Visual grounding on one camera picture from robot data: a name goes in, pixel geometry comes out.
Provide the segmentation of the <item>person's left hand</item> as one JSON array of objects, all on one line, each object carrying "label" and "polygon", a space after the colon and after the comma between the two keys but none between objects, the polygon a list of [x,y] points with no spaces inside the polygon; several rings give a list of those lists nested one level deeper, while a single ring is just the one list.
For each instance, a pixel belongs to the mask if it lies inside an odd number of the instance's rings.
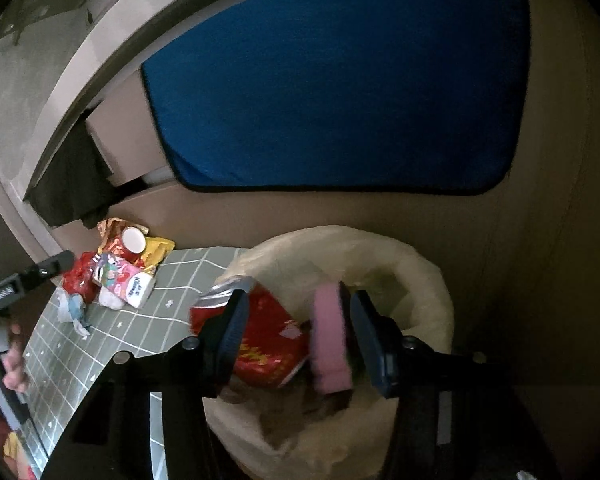
[{"label": "person's left hand", "polygon": [[1,356],[1,360],[5,367],[3,379],[5,387],[15,392],[25,393],[29,385],[29,377],[26,373],[21,335],[20,325],[12,323],[9,329],[9,348]]}]

